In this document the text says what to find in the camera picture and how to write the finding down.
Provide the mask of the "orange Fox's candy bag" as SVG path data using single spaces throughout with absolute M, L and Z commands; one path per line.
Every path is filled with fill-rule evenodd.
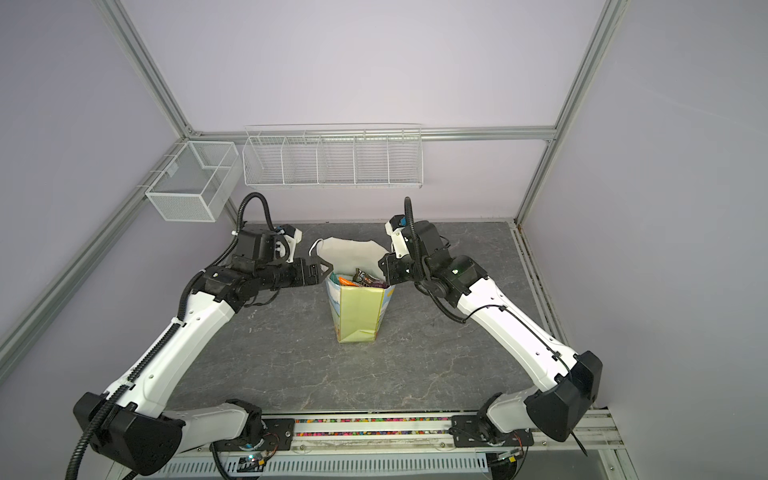
M 360 287 L 359 283 L 354 282 L 353 280 L 350 280 L 348 278 L 345 278 L 341 275 L 337 276 L 338 283 L 342 286 L 348 286 L 348 287 Z

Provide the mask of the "purple M&M's packet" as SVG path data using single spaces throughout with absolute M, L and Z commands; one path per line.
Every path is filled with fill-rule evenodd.
M 368 274 L 361 269 L 356 270 L 355 274 L 353 275 L 353 282 L 366 288 L 386 289 L 389 287 L 389 284 L 386 281 L 378 279 L 377 277 Z

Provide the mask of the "illustrated paper gift bag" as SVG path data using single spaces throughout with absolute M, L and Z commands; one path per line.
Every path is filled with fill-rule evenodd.
M 357 269 L 378 279 L 384 275 L 378 261 L 387 250 L 373 240 L 355 241 L 329 237 L 314 242 L 310 252 L 333 264 L 325 281 L 337 341 L 340 343 L 373 342 L 385 311 L 392 300 L 394 287 L 386 289 L 348 287 L 338 283 L 337 276 L 353 280 Z

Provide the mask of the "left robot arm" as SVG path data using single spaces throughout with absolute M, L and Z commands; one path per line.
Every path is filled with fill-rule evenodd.
M 264 448 L 269 432 L 260 407 L 242 400 L 196 410 L 168 410 L 181 378 L 216 333 L 242 308 L 257 305 L 262 291 L 273 295 L 325 281 L 332 265 L 319 256 L 296 256 L 302 234 L 290 225 L 266 223 L 258 231 L 243 219 L 254 199 L 241 202 L 233 240 L 184 287 L 176 315 L 163 333 L 101 394 L 87 392 L 73 413 L 83 430 L 65 476 L 78 477 L 87 449 L 128 468 L 130 478 L 152 475 L 176 454 L 227 441 L 245 451 Z

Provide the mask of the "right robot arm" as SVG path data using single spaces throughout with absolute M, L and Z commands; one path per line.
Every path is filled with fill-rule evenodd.
M 437 227 L 414 217 L 412 201 L 386 224 L 392 252 L 378 262 L 391 285 L 411 282 L 450 320 L 474 322 L 528 374 L 532 387 L 493 395 L 476 414 L 475 438 L 500 444 L 514 431 L 535 428 L 564 442 L 598 397 L 603 363 L 547 333 L 505 295 L 487 271 L 451 253 Z

